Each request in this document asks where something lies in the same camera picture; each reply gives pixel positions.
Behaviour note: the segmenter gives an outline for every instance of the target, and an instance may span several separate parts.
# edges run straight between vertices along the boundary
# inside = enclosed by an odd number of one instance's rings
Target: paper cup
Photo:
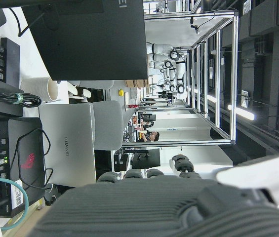
[[[27,78],[21,82],[21,90],[39,96],[42,101],[52,102],[58,97],[58,84],[51,78]]]

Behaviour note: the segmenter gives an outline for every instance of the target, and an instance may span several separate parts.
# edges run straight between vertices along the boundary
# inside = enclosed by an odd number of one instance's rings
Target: yellow object
[[[119,90],[119,96],[124,96],[124,91],[123,90]]]

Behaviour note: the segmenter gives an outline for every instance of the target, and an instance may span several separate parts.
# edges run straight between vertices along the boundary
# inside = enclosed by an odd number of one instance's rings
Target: cardboard box
[[[134,80],[126,80],[125,83],[126,83],[126,87],[136,87]]]
[[[135,80],[136,87],[148,87],[148,80]]]

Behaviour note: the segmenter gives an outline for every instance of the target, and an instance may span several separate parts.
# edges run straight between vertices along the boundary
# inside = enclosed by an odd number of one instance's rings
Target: cable tie
[[[17,101],[11,102],[11,104],[17,105],[17,104],[22,103],[22,101],[23,101],[23,95],[22,95],[21,93],[15,93],[15,94],[17,95]]]

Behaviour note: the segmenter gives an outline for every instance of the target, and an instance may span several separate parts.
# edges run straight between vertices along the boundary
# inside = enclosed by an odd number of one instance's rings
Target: teal cable
[[[2,231],[7,231],[7,230],[10,230],[10,229],[18,226],[25,219],[25,216],[29,209],[29,198],[27,197],[25,190],[19,184],[13,182],[12,180],[0,178],[0,182],[8,183],[8,184],[11,184],[11,185],[14,185],[15,187],[17,187],[22,192],[23,198],[24,198],[24,203],[25,203],[25,209],[24,209],[22,217],[11,226],[1,227]]]

